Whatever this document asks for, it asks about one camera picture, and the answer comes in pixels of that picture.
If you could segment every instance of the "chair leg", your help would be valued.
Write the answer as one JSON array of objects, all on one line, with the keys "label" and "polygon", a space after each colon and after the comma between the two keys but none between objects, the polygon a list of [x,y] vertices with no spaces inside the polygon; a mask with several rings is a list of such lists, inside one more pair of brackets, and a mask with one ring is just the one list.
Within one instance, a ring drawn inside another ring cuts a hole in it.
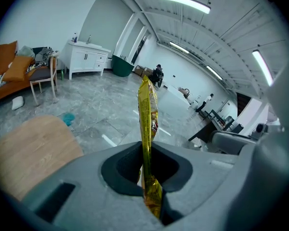
[{"label": "chair leg", "polygon": [[30,81],[30,86],[31,86],[31,90],[32,90],[34,101],[38,105],[39,103],[38,103],[37,97],[35,96],[35,92],[34,92],[33,85],[32,85],[31,81]]},{"label": "chair leg", "polygon": [[42,86],[41,86],[40,82],[39,82],[39,91],[40,91],[40,93],[42,93]]},{"label": "chair leg", "polygon": [[51,80],[51,83],[52,83],[53,97],[54,97],[55,102],[57,102],[56,94],[54,93],[54,83],[53,83],[53,80]]},{"label": "chair leg", "polygon": [[58,81],[57,81],[57,73],[55,73],[55,80],[56,80],[56,91],[58,91]]}]

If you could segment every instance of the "person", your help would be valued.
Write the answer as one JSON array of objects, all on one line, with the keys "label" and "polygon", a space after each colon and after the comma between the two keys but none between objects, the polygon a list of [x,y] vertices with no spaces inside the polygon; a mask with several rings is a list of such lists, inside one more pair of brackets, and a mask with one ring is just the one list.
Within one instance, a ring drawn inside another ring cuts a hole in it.
[{"label": "person", "polygon": [[149,77],[153,85],[155,85],[155,83],[159,81],[161,75],[162,75],[162,67],[160,64],[158,64],[156,66],[156,69],[153,70],[152,74]]},{"label": "person", "polygon": [[203,109],[204,106],[206,106],[206,104],[208,103],[208,101],[210,101],[213,98],[213,93],[211,93],[210,96],[208,96],[205,101],[203,101],[202,105],[196,110],[197,113],[199,113],[200,110]]}]

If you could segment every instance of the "faucet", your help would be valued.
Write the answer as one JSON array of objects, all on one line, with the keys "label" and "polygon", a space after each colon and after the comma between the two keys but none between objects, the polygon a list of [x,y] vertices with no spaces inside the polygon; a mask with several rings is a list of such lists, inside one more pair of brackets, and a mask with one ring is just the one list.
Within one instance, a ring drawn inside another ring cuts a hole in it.
[{"label": "faucet", "polygon": [[90,36],[88,37],[88,40],[87,40],[86,44],[90,44],[90,43],[91,43],[91,34],[90,34]]}]

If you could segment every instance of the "green tub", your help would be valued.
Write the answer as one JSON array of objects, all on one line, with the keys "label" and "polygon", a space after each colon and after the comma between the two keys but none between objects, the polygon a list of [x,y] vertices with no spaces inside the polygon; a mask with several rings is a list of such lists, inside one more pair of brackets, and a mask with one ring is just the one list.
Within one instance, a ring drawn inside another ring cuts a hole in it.
[{"label": "green tub", "polygon": [[129,76],[134,68],[133,65],[114,55],[112,56],[111,67],[113,73],[120,77]]}]

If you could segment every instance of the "ceiling light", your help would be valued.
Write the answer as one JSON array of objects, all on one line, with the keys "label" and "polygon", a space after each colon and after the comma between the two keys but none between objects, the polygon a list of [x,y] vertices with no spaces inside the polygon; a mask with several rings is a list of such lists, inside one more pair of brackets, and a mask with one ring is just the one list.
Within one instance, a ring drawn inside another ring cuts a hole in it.
[{"label": "ceiling light", "polygon": [[263,59],[263,57],[261,56],[259,50],[255,50],[252,52],[252,55],[254,56],[254,58],[256,59],[256,61],[258,62],[264,77],[266,79],[266,82],[268,82],[268,85],[271,86],[273,83],[273,78],[272,75],[270,73],[270,70],[267,66],[267,64],[265,63],[265,60]]},{"label": "ceiling light", "polygon": [[210,70],[218,79],[223,80],[222,77],[220,77],[213,69],[211,69],[209,66],[207,66],[207,69]]},{"label": "ceiling light", "polygon": [[189,52],[186,50],[186,49],[183,49],[182,47],[180,47],[179,45],[176,45],[172,42],[170,42],[170,44],[175,47],[175,48],[178,48],[179,50],[182,50],[183,52],[185,52],[186,54],[189,54]]},{"label": "ceiling light", "polygon": [[211,10],[209,6],[195,0],[170,0],[170,1],[179,2],[184,5],[191,6],[195,9],[202,11],[203,13],[209,13]]}]

